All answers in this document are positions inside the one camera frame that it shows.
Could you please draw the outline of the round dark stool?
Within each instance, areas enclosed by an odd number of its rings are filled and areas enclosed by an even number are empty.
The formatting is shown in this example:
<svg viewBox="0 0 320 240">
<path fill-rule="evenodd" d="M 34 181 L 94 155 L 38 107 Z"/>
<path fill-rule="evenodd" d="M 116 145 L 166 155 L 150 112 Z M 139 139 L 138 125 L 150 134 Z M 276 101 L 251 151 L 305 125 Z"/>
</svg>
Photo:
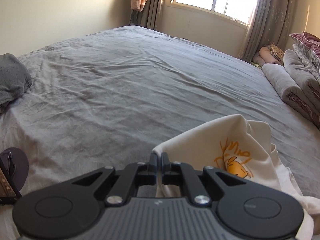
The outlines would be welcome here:
<svg viewBox="0 0 320 240">
<path fill-rule="evenodd" d="M 18 197 L 29 172 L 26 154 L 16 147 L 1 152 L 1 197 Z"/>
</svg>

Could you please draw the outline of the grey curtain right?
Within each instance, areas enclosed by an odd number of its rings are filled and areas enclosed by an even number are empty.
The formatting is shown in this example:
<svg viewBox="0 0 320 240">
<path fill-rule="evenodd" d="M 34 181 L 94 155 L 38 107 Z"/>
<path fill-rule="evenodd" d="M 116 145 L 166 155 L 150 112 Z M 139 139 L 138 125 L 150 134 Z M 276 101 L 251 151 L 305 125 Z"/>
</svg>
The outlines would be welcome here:
<svg viewBox="0 0 320 240">
<path fill-rule="evenodd" d="M 238 58 L 251 62 L 264 45 L 285 49 L 296 0 L 258 0 Z"/>
</svg>

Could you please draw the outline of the white Winnie the Pooh sweatshirt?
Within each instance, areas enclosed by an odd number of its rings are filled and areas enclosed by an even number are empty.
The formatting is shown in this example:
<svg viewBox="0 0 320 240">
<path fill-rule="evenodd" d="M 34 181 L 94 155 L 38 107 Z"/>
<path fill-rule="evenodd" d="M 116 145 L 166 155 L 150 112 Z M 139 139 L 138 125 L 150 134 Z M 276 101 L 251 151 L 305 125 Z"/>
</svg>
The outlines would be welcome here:
<svg viewBox="0 0 320 240">
<path fill-rule="evenodd" d="M 153 152 L 167 153 L 170 161 L 188 163 L 197 170 L 212 166 L 285 192 L 304 210 L 297 238 L 312 239 L 319 233 L 319 199 L 302 194 L 291 170 L 281 162 L 265 122 L 228 115 L 171 138 Z"/>
</svg>

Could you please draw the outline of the mauve pillow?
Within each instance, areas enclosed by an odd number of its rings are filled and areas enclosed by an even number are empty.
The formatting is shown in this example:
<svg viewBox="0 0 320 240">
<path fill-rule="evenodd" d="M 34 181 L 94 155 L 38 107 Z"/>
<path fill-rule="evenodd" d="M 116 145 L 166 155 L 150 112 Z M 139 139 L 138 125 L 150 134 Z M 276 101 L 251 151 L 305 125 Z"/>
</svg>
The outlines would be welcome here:
<svg viewBox="0 0 320 240">
<path fill-rule="evenodd" d="M 312 52 L 319 58 L 319 38 L 307 32 L 292 33 L 289 35 L 294 41 L 294 44 L 298 45 L 301 50 Z"/>
</svg>

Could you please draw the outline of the pink bundle by curtain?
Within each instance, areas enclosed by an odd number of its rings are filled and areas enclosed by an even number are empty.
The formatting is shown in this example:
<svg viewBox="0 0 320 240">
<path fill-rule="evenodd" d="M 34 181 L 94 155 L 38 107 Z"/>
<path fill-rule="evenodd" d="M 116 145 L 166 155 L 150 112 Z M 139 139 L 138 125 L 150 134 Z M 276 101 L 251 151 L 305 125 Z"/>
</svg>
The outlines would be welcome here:
<svg viewBox="0 0 320 240">
<path fill-rule="evenodd" d="M 253 56 L 252 62 L 260 68 L 266 63 L 283 65 L 284 51 L 274 44 L 262 46 Z"/>
</svg>

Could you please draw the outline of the grey bed sheet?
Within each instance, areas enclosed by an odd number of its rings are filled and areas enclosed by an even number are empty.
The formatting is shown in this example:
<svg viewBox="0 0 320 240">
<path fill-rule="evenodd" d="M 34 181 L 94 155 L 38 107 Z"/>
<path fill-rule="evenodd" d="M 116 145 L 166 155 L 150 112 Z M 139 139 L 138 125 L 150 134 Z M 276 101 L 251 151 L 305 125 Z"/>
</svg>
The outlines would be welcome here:
<svg viewBox="0 0 320 240">
<path fill-rule="evenodd" d="M 18 197 L 1 197 L 1 239 L 298 239 L 236 236 L 212 212 L 164 185 L 159 144 L 240 114 L 269 124 L 271 142 L 302 194 L 319 199 L 319 127 L 281 100 L 262 68 L 137 26 L 51 44 L 16 57 L 31 87 L 1 114 L 1 152 L 29 161 Z M 155 185 L 107 207 L 77 236 L 20 235 L 12 216 L 25 195 L 102 167 L 123 170 L 157 155 Z"/>
</svg>

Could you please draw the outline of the grey curtain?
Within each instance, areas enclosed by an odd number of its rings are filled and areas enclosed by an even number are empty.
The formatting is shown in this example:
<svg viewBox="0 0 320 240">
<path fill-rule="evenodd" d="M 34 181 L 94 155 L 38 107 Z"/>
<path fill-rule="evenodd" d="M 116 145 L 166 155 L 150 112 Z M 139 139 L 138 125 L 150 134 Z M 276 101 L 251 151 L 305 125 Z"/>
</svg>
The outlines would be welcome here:
<svg viewBox="0 0 320 240">
<path fill-rule="evenodd" d="M 141 12 L 131 9 L 130 25 L 158 30 L 162 18 L 164 0 L 147 0 Z"/>
<path fill-rule="evenodd" d="M 251 62 L 264 45 L 285 49 L 296 0 L 258 0 L 238 58 Z"/>
</svg>

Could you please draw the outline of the dark grey folded cloth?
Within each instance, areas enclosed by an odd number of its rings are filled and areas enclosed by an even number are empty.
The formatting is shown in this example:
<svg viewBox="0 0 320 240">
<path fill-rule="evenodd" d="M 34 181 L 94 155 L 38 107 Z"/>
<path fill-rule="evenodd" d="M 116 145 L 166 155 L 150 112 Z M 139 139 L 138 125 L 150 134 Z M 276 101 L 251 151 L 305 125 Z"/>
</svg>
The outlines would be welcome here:
<svg viewBox="0 0 320 240">
<path fill-rule="evenodd" d="M 1 114 L 32 85 L 27 68 L 14 55 L 1 55 Z"/>
</svg>

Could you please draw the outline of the grey curtain left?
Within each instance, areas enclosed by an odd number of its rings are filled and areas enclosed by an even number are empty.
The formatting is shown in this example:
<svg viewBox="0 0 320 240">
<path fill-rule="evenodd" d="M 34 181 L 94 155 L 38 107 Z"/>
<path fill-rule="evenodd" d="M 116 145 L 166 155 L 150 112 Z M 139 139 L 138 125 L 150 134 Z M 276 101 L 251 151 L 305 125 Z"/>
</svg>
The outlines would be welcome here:
<svg viewBox="0 0 320 240">
<path fill-rule="evenodd" d="M 131 9 L 130 25 L 158 30 L 162 18 L 164 0 L 147 0 L 141 12 Z"/>
</svg>

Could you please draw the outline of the folded grey quilt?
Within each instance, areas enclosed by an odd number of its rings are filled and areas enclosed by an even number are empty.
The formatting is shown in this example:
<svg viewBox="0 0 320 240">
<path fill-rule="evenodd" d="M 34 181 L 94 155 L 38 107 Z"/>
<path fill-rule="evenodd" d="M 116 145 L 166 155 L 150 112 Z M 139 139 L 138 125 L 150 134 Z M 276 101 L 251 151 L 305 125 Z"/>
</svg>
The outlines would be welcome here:
<svg viewBox="0 0 320 240">
<path fill-rule="evenodd" d="M 283 102 L 319 127 L 319 70 L 294 44 L 284 53 L 284 65 L 266 63 L 262 71 Z"/>
</svg>

